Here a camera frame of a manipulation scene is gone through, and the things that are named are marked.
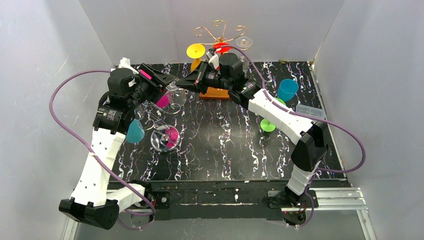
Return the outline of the teal wine glass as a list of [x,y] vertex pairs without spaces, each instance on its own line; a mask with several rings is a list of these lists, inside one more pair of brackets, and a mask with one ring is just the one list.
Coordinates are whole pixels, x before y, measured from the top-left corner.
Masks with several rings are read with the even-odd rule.
[[127,130],[126,141],[130,144],[137,144],[145,138],[145,130],[138,119],[134,119]]

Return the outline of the blue wine glass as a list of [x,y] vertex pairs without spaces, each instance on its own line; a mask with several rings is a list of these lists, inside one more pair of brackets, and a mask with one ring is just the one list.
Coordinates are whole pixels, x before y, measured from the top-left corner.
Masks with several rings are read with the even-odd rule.
[[299,90],[299,85],[293,79],[284,79],[279,84],[277,90],[277,97],[284,102],[290,101],[297,91]]

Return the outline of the green wine glass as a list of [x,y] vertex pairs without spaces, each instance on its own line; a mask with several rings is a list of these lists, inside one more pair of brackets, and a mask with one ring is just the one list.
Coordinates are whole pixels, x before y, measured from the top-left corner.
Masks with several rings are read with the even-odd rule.
[[260,122],[260,128],[267,133],[273,132],[276,129],[276,126],[274,124],[272,124],[269,120],[267,119],[262,119]]

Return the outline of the clear ribbed wine glass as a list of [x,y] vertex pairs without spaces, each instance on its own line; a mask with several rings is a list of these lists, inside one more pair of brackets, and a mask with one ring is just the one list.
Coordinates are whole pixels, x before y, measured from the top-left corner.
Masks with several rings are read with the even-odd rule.
[[186,92],[183,88],[176,86],[175,82],[171,82],[166,87],[165,99],[167,100],[166,107],[180,108],[185,105],[187,101]]

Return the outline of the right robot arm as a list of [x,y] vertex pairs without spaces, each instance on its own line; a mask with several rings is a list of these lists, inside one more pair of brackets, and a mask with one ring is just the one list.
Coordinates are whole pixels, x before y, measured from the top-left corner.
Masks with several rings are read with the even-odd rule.
[[175,84],[202,94],[208,88],[227,90],[234,103],[270,121],[284,132],[295,144],[291,154],[293,170],[284,191],[266,200],[275,206],[296,206],[303,201],[308,185],[328,151],[325,138],[328,126],[321,121],[297,116],[254,79],[247,78],[242,68],[242,62],[234,53],[226,53],[210,61],[202,61],[194,71]]

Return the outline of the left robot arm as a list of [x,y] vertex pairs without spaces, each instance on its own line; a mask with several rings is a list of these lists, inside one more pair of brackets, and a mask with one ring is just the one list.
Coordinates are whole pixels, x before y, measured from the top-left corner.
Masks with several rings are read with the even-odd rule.
[[109,230],[136,203],[155,206],[149,200],[152,187],[145,181],[125,181],[113,172],[135,109],[144,102],[156,103],[165,95],[175,77],[141,64],[140,68],[116,68],[108,72],[107,91],[99,100],[92,125],[91,142],[83,141],[88,155],[81,176],[69,198],[59,203],[59,211],[70,219]]

